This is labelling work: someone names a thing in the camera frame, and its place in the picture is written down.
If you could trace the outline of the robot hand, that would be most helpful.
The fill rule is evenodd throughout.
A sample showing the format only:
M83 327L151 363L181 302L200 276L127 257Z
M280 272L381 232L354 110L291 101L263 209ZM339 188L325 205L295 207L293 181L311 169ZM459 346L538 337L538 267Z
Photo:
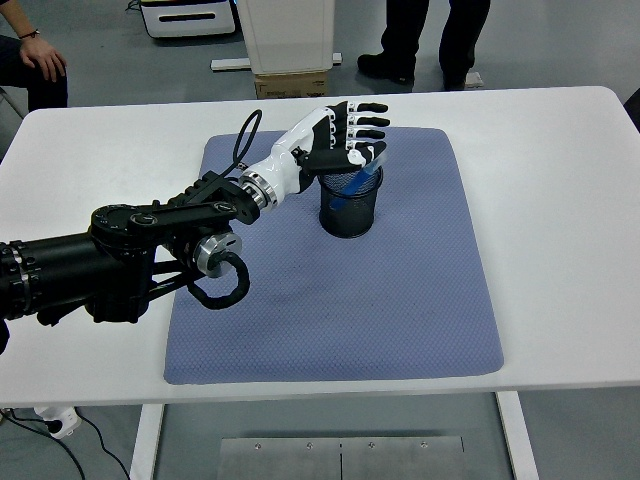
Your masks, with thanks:
M266 159L244 170L241 187L259 209L270 210L318 176L368 168L386 149L387 111L385 104L355 101L314 109L272 145Z

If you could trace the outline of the person's hand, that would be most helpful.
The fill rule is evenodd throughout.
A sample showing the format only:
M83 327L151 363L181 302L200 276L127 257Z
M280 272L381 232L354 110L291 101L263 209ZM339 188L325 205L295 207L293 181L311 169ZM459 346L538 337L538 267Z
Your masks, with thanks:
M38 31L20 38L20 57L23 63L32 69L39 69L46 81L57 82L66 77L67 63L62 54Z

